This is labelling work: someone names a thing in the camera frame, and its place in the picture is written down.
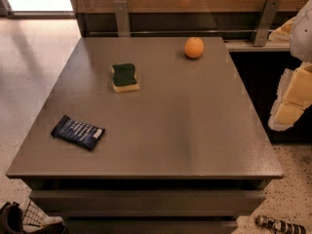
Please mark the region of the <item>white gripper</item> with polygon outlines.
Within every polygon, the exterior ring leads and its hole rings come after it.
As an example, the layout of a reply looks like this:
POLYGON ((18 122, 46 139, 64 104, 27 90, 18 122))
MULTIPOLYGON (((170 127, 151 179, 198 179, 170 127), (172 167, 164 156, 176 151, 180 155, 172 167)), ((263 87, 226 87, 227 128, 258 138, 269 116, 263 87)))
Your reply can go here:
POLYGON ((291 128, 312 105, 312 0, 300 9, 295 18, 272 31, 268 39, 290 42, 291 55, 303 61, 295 70, 286 68, 279 81, 268 126, 281 132, 291 128))

